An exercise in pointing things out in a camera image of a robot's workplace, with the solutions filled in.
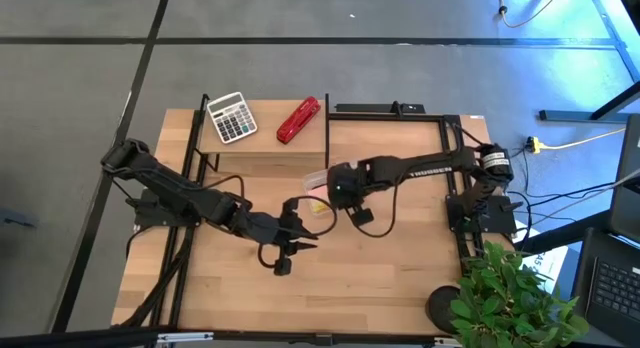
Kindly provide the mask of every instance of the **gray floor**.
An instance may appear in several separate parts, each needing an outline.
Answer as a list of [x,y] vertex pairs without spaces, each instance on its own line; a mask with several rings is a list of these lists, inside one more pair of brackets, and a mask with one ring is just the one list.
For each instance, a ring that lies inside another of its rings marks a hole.
[[[506,1],[511,20],[518,21],[545,0]],[[637,34],[620,14],[619,2],[603,1],[640,62]],[[145,37],[157,3],[0,0],[0,36]],[[517,30],[496,22],[496,9],[497,0],[170,0],[160,36],[607,37],[591,0],[557,0]],[[0,206],[39,221],[35,229],[0,227],[0,336],[47,329],[94,193],[99,158],[113,139],[141,51],[140,45],[0,45]],[[433,113],[484,115],[492,139],[503,146],[519,147],[529,135],[561,144],[617,126],[543,123],[538,110],[593,110],[631,84],[611,49],[156,46],[129,136],[153,146],[167,108],[193,109],[203,92],[241,90],[255,99],[328,92],[333,103],[421,102]],[[617,135],[531,156],[530,192],[613,180],[621,142]],[[512,188],[522,186],[518,171]],[[563,215],[588,216],[609,199],[602,195]],[[109,325],[132,218],[122,194],[112,191],[70,329]],[[562,224],[548,220],[538,228]]]

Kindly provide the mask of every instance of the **green leaves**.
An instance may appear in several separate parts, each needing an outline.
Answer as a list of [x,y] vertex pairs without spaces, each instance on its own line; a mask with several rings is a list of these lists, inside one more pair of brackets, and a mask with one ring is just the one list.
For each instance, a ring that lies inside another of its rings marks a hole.
[[471,318],[471,309],[459,299],[451,301],[451,310],[460,317]]
[[544,282],[522,265],[522,255],[485,242],[486,254],[464,260],[452,321],[465,348],[551,348],[567,346],[589,325],[573,314],[577,298],[564,302],[540,290]]

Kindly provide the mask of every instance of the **calculator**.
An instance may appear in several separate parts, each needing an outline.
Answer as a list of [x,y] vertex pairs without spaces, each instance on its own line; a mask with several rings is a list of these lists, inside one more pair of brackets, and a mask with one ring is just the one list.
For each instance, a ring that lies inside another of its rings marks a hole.
[[242,139],[258,130],[249,106],[240,92],[211,101],[207,104],[207,111],[224,144]]

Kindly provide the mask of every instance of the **laptop keyboard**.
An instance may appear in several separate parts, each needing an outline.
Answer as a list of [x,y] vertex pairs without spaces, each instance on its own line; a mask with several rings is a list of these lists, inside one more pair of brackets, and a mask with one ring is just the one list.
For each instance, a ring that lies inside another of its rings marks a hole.
[[597,260],[591,301],[640,321],[640,276]]

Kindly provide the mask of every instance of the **red stapler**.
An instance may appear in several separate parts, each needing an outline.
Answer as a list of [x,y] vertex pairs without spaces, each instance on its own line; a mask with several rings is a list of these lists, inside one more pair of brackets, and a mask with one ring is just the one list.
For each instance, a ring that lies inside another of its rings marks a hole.
[[320,103],[318,103],[317,99],[313,97],[305,99],[278,128],[276,133],[278,140],[284,144],[289,143],[319,110]]

